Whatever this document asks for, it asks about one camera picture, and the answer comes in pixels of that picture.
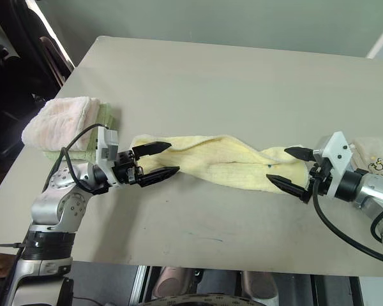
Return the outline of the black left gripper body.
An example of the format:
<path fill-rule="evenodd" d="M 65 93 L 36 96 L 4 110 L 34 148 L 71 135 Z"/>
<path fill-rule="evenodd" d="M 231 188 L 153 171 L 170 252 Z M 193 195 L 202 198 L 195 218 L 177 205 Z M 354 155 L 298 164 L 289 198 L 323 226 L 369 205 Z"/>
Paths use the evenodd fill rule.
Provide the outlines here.
<path fill-rule="evenodd" d="M 120 184 L 143 186 L 144 172 L 142 167 L 138 165 L 136 155 L 132 150 L 118 153 L 112 171 Z"/>

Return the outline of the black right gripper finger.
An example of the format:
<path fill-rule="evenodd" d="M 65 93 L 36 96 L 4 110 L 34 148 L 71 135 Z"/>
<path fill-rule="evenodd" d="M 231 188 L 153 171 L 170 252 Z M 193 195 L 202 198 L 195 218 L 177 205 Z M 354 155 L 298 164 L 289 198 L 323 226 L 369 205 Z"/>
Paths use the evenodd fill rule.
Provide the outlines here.
<path fill-rule="evenodd" d="M 312 161 L 312 149 L 304 147 L 288 147 L 284 152 L 302 161 Z"/>
<path fill-rule="evenodd" d="M 308 191 L 305 188 L 295 185 L 291 180 L 279 175 L 266 174 L 266 177 L 281 191 L 293 195 L 301 201 L 308 201 Z"/>

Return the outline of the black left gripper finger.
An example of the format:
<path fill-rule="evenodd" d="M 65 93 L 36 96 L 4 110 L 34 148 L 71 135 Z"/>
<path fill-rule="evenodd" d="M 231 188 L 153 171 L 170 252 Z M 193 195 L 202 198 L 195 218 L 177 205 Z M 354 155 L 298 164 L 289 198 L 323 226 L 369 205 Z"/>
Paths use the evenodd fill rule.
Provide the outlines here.
<path fill-rule="evenodd" d="M 156 170 L 153 170 L 151 173 L 143 174 L 138 176 L 137 184 L 140 187 L 146 187 L 153 184 L 157 184 L 166 179 L 171 178 L 180 170 L 179 166 L 165 166 Z"/>
<path fill-rule="evenodd" d="M 163 152 L 171 146 L 168 142 L 151 142 L 132 147 L 132 152 L 135 157 L 152 156 Z"/>

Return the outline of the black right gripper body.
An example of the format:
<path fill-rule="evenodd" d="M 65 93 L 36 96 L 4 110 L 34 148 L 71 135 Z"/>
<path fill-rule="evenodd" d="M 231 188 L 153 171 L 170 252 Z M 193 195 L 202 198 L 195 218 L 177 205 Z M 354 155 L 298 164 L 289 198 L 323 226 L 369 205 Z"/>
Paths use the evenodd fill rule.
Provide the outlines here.
<path fill-rule="evenodd" d="M 309 172 L 310 183 L 308 191 L 310 196 L 314 194 L 324 196 L 331 185 L 333 165 L 327 157 L 322 157 L 319 150 L 311 150 L 311 157 L 311 160 L 315 163 Z"/>

